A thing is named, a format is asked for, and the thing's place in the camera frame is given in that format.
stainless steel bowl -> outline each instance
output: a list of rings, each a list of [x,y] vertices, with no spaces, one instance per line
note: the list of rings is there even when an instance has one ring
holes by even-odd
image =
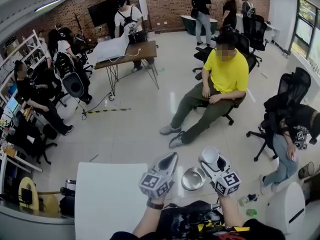
[[[205,181],[205,172],[201,168],[192,167],[184,172],[181,184],[185,190],[195,191],[201,188]]]

white board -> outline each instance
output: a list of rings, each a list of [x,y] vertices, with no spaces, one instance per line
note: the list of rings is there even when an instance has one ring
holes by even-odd
[[[74,222],[77,240],[110,239],[132,233],[146,210],[148,197],[138,183],[144,164],[85,163],[78,166]]]
[[[147,5],[147,0],[139,0],[139,5],[140,5],[140,9],[141,9],[141,13],[143,16],[144,20],[148,19],[148,5]]]

ceiling light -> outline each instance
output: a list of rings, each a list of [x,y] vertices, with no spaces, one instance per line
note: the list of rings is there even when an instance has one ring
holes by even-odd
[[[38,7],[37,9],[35,9],[34,12],[40,11],[41,9],[46,8],[48,6],[51,6],[51,5],[53,5],[55,3],[58,3],[58,2],[60,2],[60,0],[55,0],[55,1],[52,1],[52,2],[48,2],[48,3]]]

yellow t-shirt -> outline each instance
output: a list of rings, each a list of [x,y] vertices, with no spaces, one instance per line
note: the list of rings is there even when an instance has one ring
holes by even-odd
[[[203,68],[211,71],[214,88],[221,93],[235,90],[245,92],[248,86],[249,66],[246,58],[238,51],[229,61],[222,61],[212,50]]]

red brick wall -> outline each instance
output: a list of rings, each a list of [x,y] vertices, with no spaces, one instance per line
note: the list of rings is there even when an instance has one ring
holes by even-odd
[[[104,0],[67,0],[57,6],[50,12],[35,19],[29,24],[22,27],[15,34],[19,39],[22,35],[28,36],[33,29],[37,31],[45,30],[45,36],[49,30],[55,27],[55,24],[60,22],[63,26],[69,27],[74,33],[78,32],[77,23],[74,21],[74,13],[81,16],[80,23],[85,31],[87,38],[95,41],[97,37],[104,36],[108,33],[104,26],[102,31],[94,28],[91,17],[88,12],[88,7],[98,4]],[[211,17],[219,21],[221,24],[222,7],[225,0],[211,0],[212,9]],[[237,1],[238,11],[242,6],[241,0]],[[257,14],[262,15],[266,20],[269,15],[270,0],[251,0],[256,7]],[[131,3],[138,4],[138,0],[130,0]],[[161,23],[160,29],[179,29],[183,28],[180,15],[189,15],[191,12],[191,0],[147,0],[151,24],[153,28],[157,26],[157,22]]]

